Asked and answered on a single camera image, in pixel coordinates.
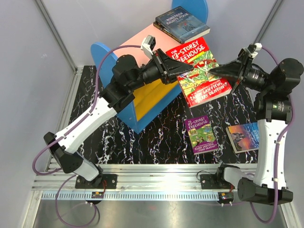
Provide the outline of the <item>red 13-Storey Treehouse book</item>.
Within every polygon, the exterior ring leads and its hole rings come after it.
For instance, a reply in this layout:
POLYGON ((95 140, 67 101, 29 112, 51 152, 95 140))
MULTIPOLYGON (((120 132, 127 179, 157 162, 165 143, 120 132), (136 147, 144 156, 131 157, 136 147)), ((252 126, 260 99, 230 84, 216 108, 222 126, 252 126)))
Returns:
POLYGON ((193 66, 188 74, 177 77, 189 108, 228 95, 232 87, 229 82, 209 72, 218 63, 203 37, 176 46, 166 54, 182 63, 193 66))

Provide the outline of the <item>black blue Treehouse book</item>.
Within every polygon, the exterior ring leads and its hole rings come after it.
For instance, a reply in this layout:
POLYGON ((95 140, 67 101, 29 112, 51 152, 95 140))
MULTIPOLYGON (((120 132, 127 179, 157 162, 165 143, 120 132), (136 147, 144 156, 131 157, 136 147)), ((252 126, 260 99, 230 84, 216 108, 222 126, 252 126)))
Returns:
POLYGON ((158 22, 153 22, 153 25, 159 29, 160 31, 162 31, 163 33, 165 33, 166 35, 168 35, 169 37, 171 37, 172 39, 176 40, 177 42, 179 42, 180 44, 184 44, 183 41, 179 40, 177 37, 175 37, 172 33, 170 33, 164 26, 162 26, 160 23, 158 22))

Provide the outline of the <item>Nineteen Eighty-Four book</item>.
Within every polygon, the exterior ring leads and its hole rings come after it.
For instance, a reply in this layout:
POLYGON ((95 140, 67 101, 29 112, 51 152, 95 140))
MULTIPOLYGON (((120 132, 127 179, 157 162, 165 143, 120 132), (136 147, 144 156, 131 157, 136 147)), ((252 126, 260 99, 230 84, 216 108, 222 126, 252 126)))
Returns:
POLYGON ((157 16, 155 21, 184 43, 200 38, 210 32, 209 26, 181 6, 157 16))

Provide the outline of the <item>purple 117-Storey Treehouse book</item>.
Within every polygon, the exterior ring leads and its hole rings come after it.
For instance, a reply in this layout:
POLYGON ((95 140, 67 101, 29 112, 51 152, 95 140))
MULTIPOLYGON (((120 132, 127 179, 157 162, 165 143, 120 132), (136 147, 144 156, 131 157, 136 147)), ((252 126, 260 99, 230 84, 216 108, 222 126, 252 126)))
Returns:
POLYGON ((195 155, 214 152, 219 148, 207 115, 187 119, 184 122, 195 155))

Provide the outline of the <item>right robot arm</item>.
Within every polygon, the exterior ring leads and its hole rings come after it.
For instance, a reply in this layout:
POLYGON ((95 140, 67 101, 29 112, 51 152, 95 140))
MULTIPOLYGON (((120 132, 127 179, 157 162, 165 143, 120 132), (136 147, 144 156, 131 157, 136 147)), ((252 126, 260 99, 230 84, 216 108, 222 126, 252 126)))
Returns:
POLYGON ((299 85, 304 66, 294 58, 286 58, 271 73, 266 73, 253 64, 262 48, 260 43, 250 44, 241 49, 237 59, 208 71, 228 80, 233 90, 245 86, 257 91, 254 101, 259 133, 256 172, 251 177, 236 166, 221 165, 215 183, 221 189, 235 185, 241 201, 274 205, 293 200, 284 176, 285 138, 293 114, 290 94, 299 85))

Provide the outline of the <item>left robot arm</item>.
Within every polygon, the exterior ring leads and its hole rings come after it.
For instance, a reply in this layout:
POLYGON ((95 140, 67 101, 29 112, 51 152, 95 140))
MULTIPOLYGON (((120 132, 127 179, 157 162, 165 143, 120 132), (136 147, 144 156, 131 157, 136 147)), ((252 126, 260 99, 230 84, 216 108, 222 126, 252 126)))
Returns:
POLYGON ((100 125, 126 108, 135 99, 136 89, 158 79, 165 85, 174 83, 179 75, 192 70, 192 65, 169 57, 161 49, 151 52, 149 62, 142 66, 138 66, 132 55, 120 56, 112 68, 110 83, 95 96, 92 106, 66 129, 45 134, 47 149, 64 173, 83 177, 92 189, 100 187, 103 170, 78 153, 80 144, 100 125))

